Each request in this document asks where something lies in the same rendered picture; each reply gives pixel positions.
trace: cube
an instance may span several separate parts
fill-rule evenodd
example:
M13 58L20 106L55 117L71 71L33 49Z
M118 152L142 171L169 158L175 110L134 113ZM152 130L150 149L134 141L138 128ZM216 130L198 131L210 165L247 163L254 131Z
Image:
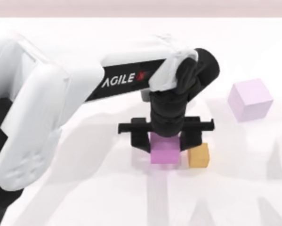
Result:
M180 163L179 136L161 137L150 133L151 164L178 164Z
M228 103L237 121L262 119L267 115L273 98L261 79L233 85Z
M206 168L210 161L207 143L188 149L188 163L190 168Z

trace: pink block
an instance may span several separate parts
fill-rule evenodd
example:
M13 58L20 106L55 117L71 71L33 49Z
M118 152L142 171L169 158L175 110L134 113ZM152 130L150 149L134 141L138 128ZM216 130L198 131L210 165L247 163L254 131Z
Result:
M273 98L261 79L238 82L233 85L228 103L239 122L264 118Z
M179 137L160 137L150 133L151 163L152 164L177 164L180 162Z

